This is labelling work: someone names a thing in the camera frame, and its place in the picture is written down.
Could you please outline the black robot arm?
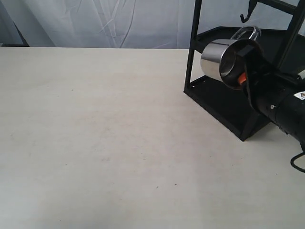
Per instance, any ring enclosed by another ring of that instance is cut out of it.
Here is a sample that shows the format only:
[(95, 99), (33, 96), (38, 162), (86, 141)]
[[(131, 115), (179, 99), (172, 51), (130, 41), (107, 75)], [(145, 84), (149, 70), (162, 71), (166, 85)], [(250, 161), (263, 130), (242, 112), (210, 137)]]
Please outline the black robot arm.
[(269, 63), (253, 46), (237, 53), (244, 62), (242, 89), (250, 106), (305, 146), (305, 81)]

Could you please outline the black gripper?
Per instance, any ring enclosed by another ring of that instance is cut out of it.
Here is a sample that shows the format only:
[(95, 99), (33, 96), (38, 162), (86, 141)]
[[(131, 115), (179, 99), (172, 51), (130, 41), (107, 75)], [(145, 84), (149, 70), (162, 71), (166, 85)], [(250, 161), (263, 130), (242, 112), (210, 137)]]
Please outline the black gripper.
[(247, 45), (236, 54), (242, 65), (238, 82), (248, 103), (268, 119), (289, 119), (290, 75), (263, 57), (248, 57), (253, 49)]

